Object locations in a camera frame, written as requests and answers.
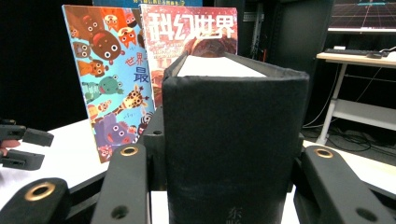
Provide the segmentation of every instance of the cable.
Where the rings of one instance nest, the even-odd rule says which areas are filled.
[[[302,135],[304,136],[304,138],[318,138],[319,137],[319,131],[318,130],[303,130],[302,131]]]
[[[394,82],[396,83],[396,80],[389,80],[389,79],[383,79],[383,78],[372,78],[372,77],[358,77],[358,76],[352,76],[352,75],[345,75],[345,77],[356,77],[356,78],[361,78],[361,79],[369,79],[373,81],[383,81],[383,82]]]
[[[337,80],[337,77],[338,77],[338,67],[339,67],[339,66],[340,66],[340,64],[337,64],[337,68],[336,68],[336,72],[335,72],[335,77],[334,77],[334,82],[332,83],[332,88],[331,88],[331,90],[330,90],[329,97],[327,98],[326,103],[324,104],[324,106],[323,106],[322,109],[320,110],[319,114],[318,114],[312,121],[310,121],[310,122],[308,122],[307,124],[303,125],[303,128],[311,128],[311,127],[317,128],[317,127],[323,126],[323,124],[320,124],[319,126],[308,126],[308,125],[312,124],[313,122],[315,122],[315,121],[320,117],[320,115],[323,113],[323,110],[326,108],[327,103],[328,103],[328,102],[330,101],[330,99],[332,98],[332,92],[334,91],[335,83],[336,83],[336,80]]]
[[[392,149],[392,150],[395,150],[395,151],[396,151],[396,148],[393,148],[393,147],[390,147],[390,146],[385,146],[385,145],[377,146],[376,145],[377,142],[373,142],[373,141],[370,141],[369,139],[367,139],[367,137],[365,136],[365,133],[360,132],[360,134],[361,135],[345,134],[345,133],[342,133],[339,130],[339,128],[336,128],[336,130],[330,130],[329,131],[329,135],[330,136],[340,136],[340,137],[343,137],[344,140],[346,140],[346,141],[348,141],[350,143],[357,144],[357,145],[359,145],[361,147],[365,147],[364,149],[361,149],[361,150],[351,150],[351,149],[348,149],[348,148],[340,147],[337,144],[335,144],[334,141],[330,137],[328,138],[328,141],[330,141],[335,147],[338,147],[338,148],[340,148],[341,150],[344,150],[344,151],[362,152],[362,151],[367,151],[367,150],[371,149],[371,150],[374,150],[374,151],[376,151],[378,153],[381,153],[381,154],[384,154],[384,155],[387,155],[387,156],[396,157],[396,152],[386,151],[385,149],[380,148],[380,147],[385,147],[385,148]]]
[[[386,51],[393,51],[394,49],[396,49],[396,46],[393,47],[393,48],[391,48],[391,49],[381,49],[379,52],[382,52],[382,51],[384,51],[384,50],[386,50]]]
[[[375,75],[371,78],[370,82],[367,84],[366,88],[364,89],[364,91],[361,93],[361,95],[358,97],[358,99],[356,100],[356,102],[359,101],[359,99],[363,96],[363,94],[367,91],[367,89],[369,88],[369,86],[371,85],[371,83],[373,82],[373,80],[375,79],[376,75],[379,73],[379,71],[381,71],[382,67],[378,68],[378,70],[376,71]]]

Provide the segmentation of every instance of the white shelf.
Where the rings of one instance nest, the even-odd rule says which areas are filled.
[[[396,131],[395,109],[338,99],[332,116]]]

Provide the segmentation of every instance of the cartoon giraffe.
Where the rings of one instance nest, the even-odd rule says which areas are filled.
[[[132,109],[136,108],[138,106],[143,106],[146,107],[148,104],[144,100],[148,100],[149,97],[143,97],[141,91],[143,90],[143,87],[138,87],[136,84],[134,84],[134,89],[128,93],[128,95],[122,100],[122,103],[111,111],[110,113],[113,113],[115,116],[117,116],[120,112],[122,112],[124,109]],[[92,124],[99,122],[103,118],[97,118],[92,121]]]

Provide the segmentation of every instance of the colorful children's book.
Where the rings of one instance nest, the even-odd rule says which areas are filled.
[[[96,7],[132,8],[138,8],[139,4],[201,7],[203,5],[203,0],[92,0],[92,4]]]
[[[139,9],[63,6],[100,162],[136,142],[154,113]]]
[[[156,107],[163,104],[163,71],[183,51],[200,57],[237,52],[237,14],[234,7],[141,4],[140,9]]]

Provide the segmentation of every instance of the cartoon animal illustration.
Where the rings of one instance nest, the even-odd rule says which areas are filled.
[[[98,31],[105,30],[105,26],[97,7],[68,7],[64,8],[69,27],[78,31],[78,38],[89,40]]]
[[[128,133],[136,133],[136,132],[137,132],[136,125],[129,126]]]
[[[128,133],[128,124],[124,121],[117,122],[116,115],[109,113],[93,126],[96,133],[96,145],[120,146],[133,143],[135,134]]]
[[[104,66],[100,60],[93,59],[90,63],[77,60],[78,71],[81,77],[85,75],[93,75],[94,77],[102,77],[105,71],[108,71],[108,66]]]
[[[104,77],[99,83],[81,82],[82,91],[84,93],[86,104],[96,100],[103,94],[123,94],[122,82],[118,82],[119,77]]]
[[[109,31],[114,29],[116,32],[118,32],[120,28],[128,26],[125,13],[122,8],[102,7],[101,14]]]
[[[113,155],[113,148],[109,145],[105,145],[98,148],[100,162],[109,161]]]
[[[118,115],[120,112],[122,112],[125,109],[132,109],[136,108],[138,106],[143,106],[147,107],[148,104],[145,102],[149,99],[148,96],[143,97],[141,91],[143,90],[143,87],[137,86],[137,84],[134,84],[134,89],[128,93],[128,95],[122,100],[122,103],[111,111],[112,114]],[[97,118],[95,120],[92,120],[92,124],[99,122],[102,120],[102,118]]]
[[[140,118],[140,124],[137,128],[137,133],[142,135],[143,131],[149,126],[149,121],[151,120],[152,116],[154,115],[151,111],[146,112],[144,107],[141,107],[142,118]]]
[[[96,119],[99,113],[107,111],[111,104],[111,100],[106,100],[99,105],[87,105],[88,113],[90,114],[90,119]]]
[[[119,40],[109,31],[96,32],[89,42],[92,51],[103,60],[109,61],[110,65],[120,54],[125,54],[125,51],[121,50]]]
[[[143,30],[139,31],[137,35],[137,43],[139,43],[139,47],[145,49],[145,38],[143,38]]]
[[[125,13],[126,23],[129,27],[134,28],[137,25],[137,20],[134,18],[134,13],[127,12]]]
[[[104,20],[105,20],[105,23],[106,23],[109,31],[111,29],[114,29],[114,30],[119,29],[119,21],[115,15],[105,15]]]
[[[129,42],[136,45],[136,33],[134,28],[124,27],[119,30],[119,40],[126,48],[129,48]]]
[[[79,32],[78,29],[76,29],[76,27],[74,27],[73,25],[70,25],[69,27],[69,32],[70,32],[70,36],[72,38],[79,38]]]
[[[73,42],[73,51],[76,58],[89,58],[90,60],[92,60],[91,48],[87,44],[75,41]]]

